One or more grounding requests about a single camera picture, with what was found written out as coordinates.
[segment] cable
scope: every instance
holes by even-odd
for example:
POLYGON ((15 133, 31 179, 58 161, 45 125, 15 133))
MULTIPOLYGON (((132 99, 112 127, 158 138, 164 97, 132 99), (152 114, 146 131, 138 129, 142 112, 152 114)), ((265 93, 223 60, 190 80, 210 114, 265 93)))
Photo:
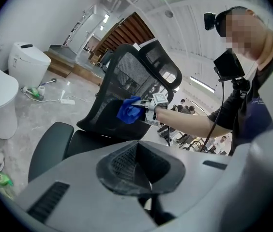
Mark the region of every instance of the cable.
POLYGON ((167 126, 167 144, 169 145, 169 147, 171 147, 170 145, 170 126, 167 126))
POLYGON ((205 140, 205 142, 204 142, 204 145, 203 145, 203 147, 202 147, 202 149, 201 149, 200 152, 202 152, 202 151, 204 150, 205 145, 208 143, 208 140, 210 139, 210 136, 211 136, 213 130, 215 129, 216 124, 217 124, 218 118, 219 118, 219 116, 220 116, 220 112, 222 111, 222 107, 223 107, 223 104, 224 104, 224 93, 225 93, 225 86, 224 86, 224 82, 223 82, 223 81, 222 81, 222 89, 223 89, 222 105, 221 105, 220 108, 219 108, 219 112, 218 112, 218 115, 217 115, 217 117, 216 117, 216 120, 214 121, 214 124, 213 124, 213 126, 212 126, 212 128, 211 128, 211 130, 210 130, 210 132, 209 132, 209 135, 207 136, 207 138, 206 138, 206 140, 205 140))
MULTIPOLYGON (((20 88, 20 90, 21 90, 21 92, 22 92, 23 94, 25 94, 30 100, 33 100, 33 101, 36 101, 36 102, 61 102, 61 101, 55 101, 55 100, 39 101, 39 100, 37 100, 37 99, 31 98, 31 97, 30 97, 27 93, 25 93, 21 88, 20 88)), ((79 97, 76 97, 76 96, 74 96, 74 95, 70 95, 70 96, 67 98, 67 100, 69 100, 70 97, 74 97, 74 98, 79 99, 79 100, 84 101, 84 102, 92 102, 92 101, 83 100, 83 99, 81 99, 81 98, 79 98, 79 97)))
POLYGON ((46 100, 46 101, 39 101, 39 100, 36 100, 34 98, 31 98, 27 93, 25 93, 24 91, 22 91, 22 89, 20 88, 21 92, 23 94, 25 94, 30 100, 33 100, 33 101, 36 101, 36 102, 61 102, 61 101, 55 101, 55 100, 46 100))
POLYGON ((83 99, 81 99, 81 98, 79 98, 79 97, 76 97, 76 96, 74 96, 74 95, 70 95, 70 96, 67 98, 67 100, 69 100, 70 97, 74 97, 74 98, 79 99, 79 100, 81 100, 81 101, 83 101, 83 102, 92 102, 92 101, 83 100, 83 99))

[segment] cardboard box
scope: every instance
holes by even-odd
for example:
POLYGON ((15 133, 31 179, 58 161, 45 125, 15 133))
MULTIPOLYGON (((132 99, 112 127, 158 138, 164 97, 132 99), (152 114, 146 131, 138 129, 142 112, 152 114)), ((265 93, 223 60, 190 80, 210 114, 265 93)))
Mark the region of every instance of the cardboard box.
POLYGON ((93 63, 93 64, 96 64, 99 61, 100 56, 101 55, 99 55, 99 56, 93 55, 92 58, 90 59, 90 62, 93 63))

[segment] ceiling light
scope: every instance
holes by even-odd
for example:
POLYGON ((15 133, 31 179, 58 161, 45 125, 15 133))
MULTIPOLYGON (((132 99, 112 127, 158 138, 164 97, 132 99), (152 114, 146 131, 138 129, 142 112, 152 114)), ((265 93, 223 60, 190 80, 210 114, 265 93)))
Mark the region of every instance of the ceiling light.
POLYGON ((109 18, 109 15, 108 14, 106 14, 105 16, 104 16, 104 20, 103 20, 103 22, 104 23, 106 23, 106 21, 107 21, 107 19, 109 18))
POLYGON ((194 105, 196 105, 197 108, 199 108, 202 112, 204 112, 204 110, 201 107, 199 107, 196 103, 194 103, 193 101, 191 101, 191 103, 194 104, 194 105))
POLYGON ((215 93, 215 89, 211 88, 209 85, 206 85, 205 83, 199 81, 198 79, 194 78, 194 77, 190 77, 190 80, 194 81, 195 83, 198 83, 199 85, 201 85, 202 87, 206 88, 207 90, 209 90, 212 93, 215 93))

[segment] black office chair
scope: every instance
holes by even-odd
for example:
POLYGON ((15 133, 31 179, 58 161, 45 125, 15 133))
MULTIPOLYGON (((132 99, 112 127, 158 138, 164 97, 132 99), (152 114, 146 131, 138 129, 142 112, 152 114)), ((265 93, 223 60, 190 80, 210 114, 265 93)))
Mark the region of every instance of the black office chair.
POLYGON ((139 51, 139 56, 149 66, 155 76, 171 89, 177 88, 182 82, 182 73, 165 52, 158 40, 151 42, 139 51))
MULTIPOLYGON (((173 64, 171 73, 180 73, 173 64)), ((162 92, 169 102, 173 99, 173 84, 180 83, 182 75, 167 82, 163 75, 146 65, 139 52, 129 44, 120 45, 114 52, 97 98, 87 116, 77 123, 81 130, 74 134, 71 125, 56 122, 42 136, 29 168, 28 181, 32 181, 48 169, 70 156, 99 149, 124 141, 140 140, 150 128, 140 118, 133 124, 125 124, 117 118, 123 100, 131 95, 142 99, 162 92)))

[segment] wooden step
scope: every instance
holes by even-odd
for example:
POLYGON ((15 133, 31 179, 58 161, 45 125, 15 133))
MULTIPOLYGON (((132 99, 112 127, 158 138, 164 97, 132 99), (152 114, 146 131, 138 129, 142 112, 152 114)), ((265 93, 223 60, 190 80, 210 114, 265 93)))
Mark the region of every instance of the wooden step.
POLYGON ((57 75, 60 75, 64 78, 66 78, 71 73, 71 70, 67 70, 65 67, 61 66, 60 64, 56 64, 53 62, 50 63, 47 70, 57 75))
POLYGON ((85 69, 84 67, 80 66, 79 64, 75 64, 72 72, 96 85, 101 85, 103 79, 96 74, 92 73, 91 71, 85 69))
POLYGON ((44 52, 49 58, 51 59, 51 63, 48 67, 50 72, 53 72, 57 75, 60 75, 64 78, 71 73, 74 64, 66 61, 65 59, 60 58, 59 56, 51 53, 51 52, 44 52))

